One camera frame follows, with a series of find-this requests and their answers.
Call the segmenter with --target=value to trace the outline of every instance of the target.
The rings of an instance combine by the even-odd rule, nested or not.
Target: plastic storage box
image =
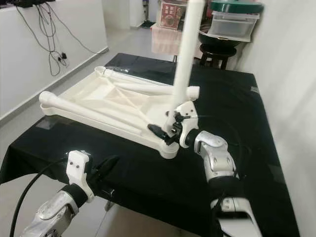
[[[208,35],[215,38],[250,42],[259,14],[237,14],[214,11]]]

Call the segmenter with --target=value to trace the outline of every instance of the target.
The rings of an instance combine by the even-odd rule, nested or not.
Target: white pipe
[[[180,44],[177,69],[174,77],[173,98],[169,116],[164,127],[165,132],[171,135],[170,127],[175,122],[174,109],[187,101],[186,89],[189,85],[193,59],[198,42],[199,26],[202,19],[204,0],[189,0]]]
[[[115,82],[113,84],[122,89],[132,90],[132,91],[151,92],[151,93],[165,94],[165,95],[171,95],[173,92],[173,86],[171,85],[141,85],[141,84],[119,83],[119,82]],[[187,87],[186,95],[192,100],[198,99],[199,86]]]
[[[141,130],[136,128],[136,127],[132,127],[132,126],[128,126],[127,127],[122,127],[119,124],[113,124],[111,122],[108,121],[107,117],[104,116],[103,114],[100,114],[98,112],[95,112],[93,110],[87,109],[83,106],[77,105],[73,102],[70,102],[68,100],[62,99],[57,97],[55,94],[49,92],[49,91],[43,91],[40,95],[39,95],[39,101],[46,106],[51,106],[51,107],[56,107],[62,110],[66,110],[69,112],[72,112],[74,114],[89,118],[89,119],[93,119],[96,121],[100,121],[103,122],[105,124],[111,125],[113,127],[116,128],[120,128],[123,129],[125,131],[129,131],[132,133],[136,133],[136,134],[140,134]]]

